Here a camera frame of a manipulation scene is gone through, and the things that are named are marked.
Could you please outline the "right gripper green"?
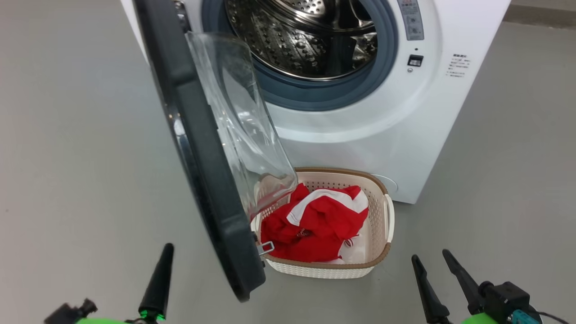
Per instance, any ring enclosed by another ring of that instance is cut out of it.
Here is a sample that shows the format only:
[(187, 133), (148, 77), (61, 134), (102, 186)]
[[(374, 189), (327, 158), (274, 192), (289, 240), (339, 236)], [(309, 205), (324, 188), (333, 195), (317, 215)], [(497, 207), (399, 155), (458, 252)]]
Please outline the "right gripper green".
[[(479, 285), (473, 277), (464, 269), (459, 261), (448, 250), (442, 250), (442, 255), (450, 272), (457, 278), (459, 285), (468, 302), (467, 309), (471, 316), (461, 324), (497, 324), (496, 320), (484, 311), (484, 298), (479, 293)], [(424, 317), (427, 324), (451, 324), (448, 308), (440, 302), (434, 289), (428, 281), (428, 273), (417, 255), (411, 257), (412, 267), (415, 273), (416, 284), (419, 289), (420, 301), (422, 302)]]

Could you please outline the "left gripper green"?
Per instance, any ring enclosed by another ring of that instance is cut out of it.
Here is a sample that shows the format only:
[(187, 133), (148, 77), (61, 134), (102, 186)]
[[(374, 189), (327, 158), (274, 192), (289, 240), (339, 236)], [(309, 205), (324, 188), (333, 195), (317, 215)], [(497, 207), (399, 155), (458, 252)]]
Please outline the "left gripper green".
[[(173, 265), (174, 245), (167, 243), (150, 277), (148, 286), (138, 308), (139, 321), (164, 321), (167, 316), (167, 304), (170, 297), (171, 269)], [(82, 318), (76, 324), (126, 324), (121, 320), (107, 318)]]

